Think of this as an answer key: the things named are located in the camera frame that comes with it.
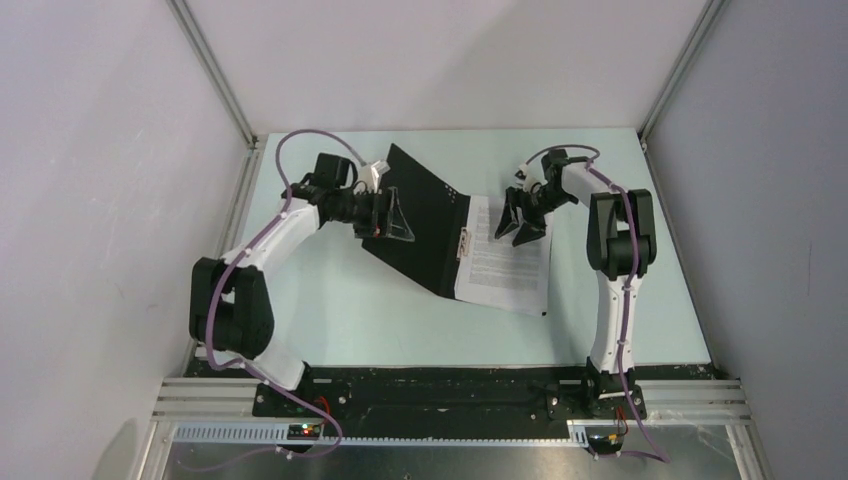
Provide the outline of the red and black folder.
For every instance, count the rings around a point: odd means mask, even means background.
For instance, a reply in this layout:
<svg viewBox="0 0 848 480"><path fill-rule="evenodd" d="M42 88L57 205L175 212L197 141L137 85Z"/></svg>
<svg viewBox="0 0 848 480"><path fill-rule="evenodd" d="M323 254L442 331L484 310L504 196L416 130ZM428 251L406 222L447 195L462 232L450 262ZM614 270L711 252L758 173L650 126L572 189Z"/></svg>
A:
<svg viewBox="0 0 848 480"><path fill-rule="evenodd" d="M465 227L472 196L442 180L400 146L390 146L389 171L382 185L396 187L414 242L366 240L366 251L419 286L449 300L459 261L456 258L460 229Z"/></svg>

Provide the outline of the white text-printed paper sheet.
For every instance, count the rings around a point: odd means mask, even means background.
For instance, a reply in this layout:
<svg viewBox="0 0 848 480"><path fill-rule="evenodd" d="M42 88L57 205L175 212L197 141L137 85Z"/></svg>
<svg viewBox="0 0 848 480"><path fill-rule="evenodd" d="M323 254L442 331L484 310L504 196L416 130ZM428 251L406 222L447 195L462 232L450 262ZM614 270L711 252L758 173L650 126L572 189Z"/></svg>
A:
<svg viewBox="0 0 848 480"><path fill-rule="evenodd" d="M497 240L494 232L504 200L472 196L465 227L471 250L459 261L454 298L466 303L542 317L548 312L551 240L512 246L514 232Z"/></svg>

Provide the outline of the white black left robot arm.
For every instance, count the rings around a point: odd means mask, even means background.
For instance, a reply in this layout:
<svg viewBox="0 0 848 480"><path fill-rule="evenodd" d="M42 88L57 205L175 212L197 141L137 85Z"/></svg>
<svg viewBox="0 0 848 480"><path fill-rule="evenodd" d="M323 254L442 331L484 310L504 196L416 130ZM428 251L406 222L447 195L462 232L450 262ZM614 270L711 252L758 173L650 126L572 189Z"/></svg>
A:
<svg viewBox="0 0 848 480"><path fill-rule="evenodd" d="M314 406L307 365L295 356L275 322L268 279L326 223L351 225L355 238L412 242L395 187L321 188L294 184L282 208L246 244L219 258L203 257L192 270L189 333L215 370L239 368L279 387L277 403L292 416Z"/></svg>

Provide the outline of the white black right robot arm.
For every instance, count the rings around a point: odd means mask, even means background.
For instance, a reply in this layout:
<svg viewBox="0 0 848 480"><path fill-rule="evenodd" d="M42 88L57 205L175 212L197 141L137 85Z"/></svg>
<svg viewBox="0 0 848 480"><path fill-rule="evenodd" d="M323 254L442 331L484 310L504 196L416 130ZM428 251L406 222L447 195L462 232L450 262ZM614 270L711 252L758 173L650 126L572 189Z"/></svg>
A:
<svg viewBox="0 0 848 480"><path fill-rule="evenodd" d="M526 166L517 169L494 236L509 236L518 247L545 237L546 217L555 209L567 203L587 207L586 254L597 275L599 298L580 399L588 414L602 418L635 389L630 378L634 310L657 254L653 199L645 189L615 183L584 158L548 160L544 174L538 182Z"/></svg>

